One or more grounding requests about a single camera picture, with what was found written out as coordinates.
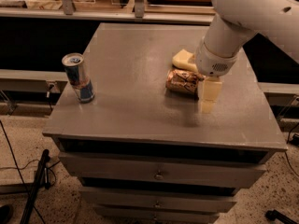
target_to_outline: can lid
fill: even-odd
[[[75,66],[83,62],[83,56],[79,53],[67,54],[63,57],[63,65]]]

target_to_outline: tripod leg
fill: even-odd
[[[49,151],[47,149],[45,149],[43,151],[40,162],[38,164],[38,169],[37,169],[36,176],[35,176],[35,182],[34,182],[32,189],[29,193],[27,203],[26,203],[24,212],[21,217],[21,224],[27,224],[30,219],[32,209],[34,208],[34,204],[36,201],[37,192],[40,187],[41,178],[44,176],[46,163],[48,161],[50,161]]]
[[[284,224],[298,224],[297,222],[289,219],[288,217],[284,216],[277,210],[267,211],[265,216],[269,219],[274,221],[275,219],[280,220]]]

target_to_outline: drawer handle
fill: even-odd
[[[156,204],[155,204],[155,205],[153,205],[153,207],[154,207],[154,208],[160,208],[160,207],[161,207],[161,205],[160,205],[159,201],[157,201],[157,202],[156,202]]]
[[[154,176],[154,178],[158,181],[161,181],[164,179],[163,175],[161,174],[161,171],[159,170],[158,173]]]

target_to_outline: metal leg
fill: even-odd
[[[73,0],[63,0],[63,9],[65,15],[72,15],[75,12]]]
[[[0,91],[0,96],[4,100],[4,102],[7,103],[8,106],[7,114],[12,115],[13,111],[15,111],[15,109],[17,108],[17,104],[13,100],[9,99],[8,96],[3,91]]]
[[[284,224],[298,224],[297,222],[289,219],[288,217],[284,216],[283,214],[281,214],[279,211],[277,210],[273,210],[273,211],[267,211],[265,216],[272,221],[275,221],[275,219],[280,220],[282,223]]]
[[[0,195],[27,193],[27,190],[31,190],[33,183],[26,183],[26,187],[23,184],[10,184],[0,186]]]
[[[142,19],[144,16],[144,0],[135,0],[135,17]]]

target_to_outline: floor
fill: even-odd
[[[42,135],[42,130],[50,118],[50,108],[46,105],[19,104],[11,116],[7,106],[0,104],[0,120],[16,155],[23,167],[28,161],[39,159],[44,149],[50,151],[50,164],[55,163],[59,150],[50,138]],[[284,125],[288,131],[293,124]],[[289,145],[290,163],[299,174],[299,147]],[[13,167],[14,161],[7,140],[0,130],[0,185],[20,183],[16,170],[3,170]],[[21,171],[27,182],[34,180],[37,162],[32,162]],[[221,214],[216,224],[271,223],[264,214],[276,209],[296,222],[299,222],[299,177],[290,169],[284,153],[276,154],[267,164],[267,172],[250,189],[242,189],[236,194],[237,204],[227,214]],[[46,223],[99,223],[99,224],[146,224],[149,221],[123,218],[106,218],[96,215],[89,203],[85,203],[78,193],[80,183],[70,176],[61,163],[53,167],[57,180],[49,190],[40,189],[36,208]],[[26,194],[0,195],[0,205],[12,204],[14,215],[9,223],[20,223],[26,204]],[[30,223],[42,223],[33,211]]]

